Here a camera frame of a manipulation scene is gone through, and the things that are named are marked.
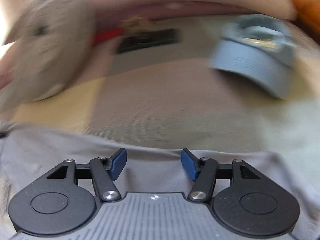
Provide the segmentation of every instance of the beige pillow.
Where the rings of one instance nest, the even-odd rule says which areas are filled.
[[[82,0],[48,0],[25,17],[13,70],[16,91],[36,101],[62,91],[92,47],[92,8]]]

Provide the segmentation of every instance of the pink fabric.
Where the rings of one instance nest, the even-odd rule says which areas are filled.
[[[121,20],[133,16],[146,16],[152,20],[174,17],[248,13],[250,10],[238,6],[212,2],[167,2],[128,8],[119,13],[97,12],[97,32],[119,27]]]

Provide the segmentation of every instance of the orange fabric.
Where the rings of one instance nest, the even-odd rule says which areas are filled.
[[[292,0],[299,18],[320,34],[320,0]]]

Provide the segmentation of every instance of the white calibration mark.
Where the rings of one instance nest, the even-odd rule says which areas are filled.
[[[157,196],[157,195],[153,195],[153,196],[151,196],[150,198],[151,198],[152,200],[158,200],[160,197]]]

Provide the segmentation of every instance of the yellow fabric patch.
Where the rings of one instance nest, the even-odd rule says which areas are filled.
[[[23,104],[12,121],[85,132],[104,80],[95,79],[51,98]]]

